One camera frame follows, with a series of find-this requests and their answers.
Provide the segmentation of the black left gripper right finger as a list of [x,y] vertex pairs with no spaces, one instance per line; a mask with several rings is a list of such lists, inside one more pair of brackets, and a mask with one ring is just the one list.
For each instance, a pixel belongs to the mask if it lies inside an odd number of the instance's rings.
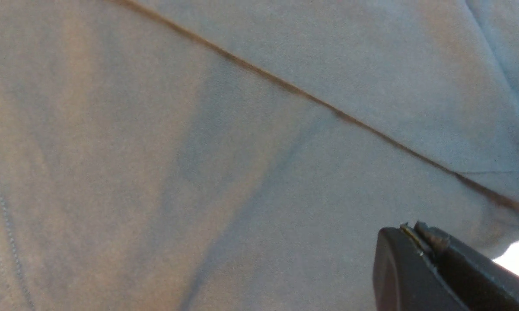
[[426,307],[437,310],[519,311],[519,277],[461,242],[421,221],[400,230],[412,240],[421,260],[412,281]]

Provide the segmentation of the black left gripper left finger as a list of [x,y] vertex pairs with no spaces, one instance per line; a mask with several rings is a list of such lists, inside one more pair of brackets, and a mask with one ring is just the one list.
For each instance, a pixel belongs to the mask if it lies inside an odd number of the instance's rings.
[[378,232],[373,266],[378,311],[467,311],[437,275],[427,253],[401,228]]

